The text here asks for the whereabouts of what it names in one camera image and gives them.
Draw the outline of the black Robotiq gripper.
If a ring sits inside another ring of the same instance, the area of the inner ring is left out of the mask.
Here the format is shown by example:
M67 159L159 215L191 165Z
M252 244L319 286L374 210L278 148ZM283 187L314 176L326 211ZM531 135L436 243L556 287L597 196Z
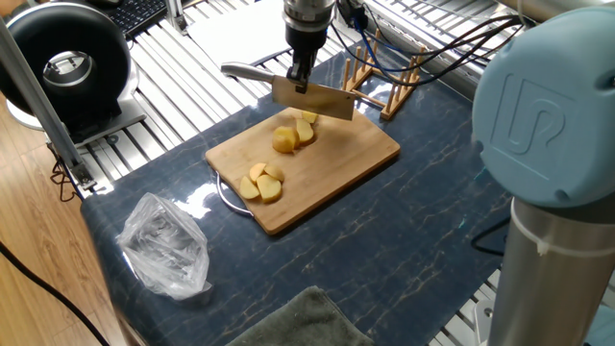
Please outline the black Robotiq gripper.
M285 39L293 50L293 64L286 73L286 78L295 86L298 93L306 93L308 79L316 61L317 53L327 39L329 24L314 30L285 24Z

